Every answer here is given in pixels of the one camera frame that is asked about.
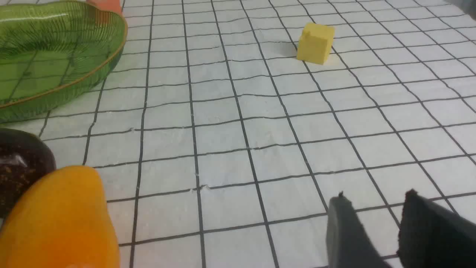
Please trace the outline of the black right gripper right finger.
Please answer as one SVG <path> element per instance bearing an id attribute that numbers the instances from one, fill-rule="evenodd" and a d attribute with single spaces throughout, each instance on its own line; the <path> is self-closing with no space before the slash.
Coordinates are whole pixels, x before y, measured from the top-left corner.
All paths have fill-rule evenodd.
<path id="1" fill-rule="evenodd" d="M 405 268 L 474 268 L 476 226 L 410 190 L 403 203 L 397 255 Z"/>

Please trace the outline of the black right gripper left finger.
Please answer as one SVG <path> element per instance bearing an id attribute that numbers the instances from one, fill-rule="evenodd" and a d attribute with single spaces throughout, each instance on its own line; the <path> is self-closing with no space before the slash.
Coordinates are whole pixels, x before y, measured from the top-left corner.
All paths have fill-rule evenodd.
<path id="1" fill-rule="evenodd" d="M 389 268 L 343 192 L 329 201 L 326 248 L 330 268 Z"/>

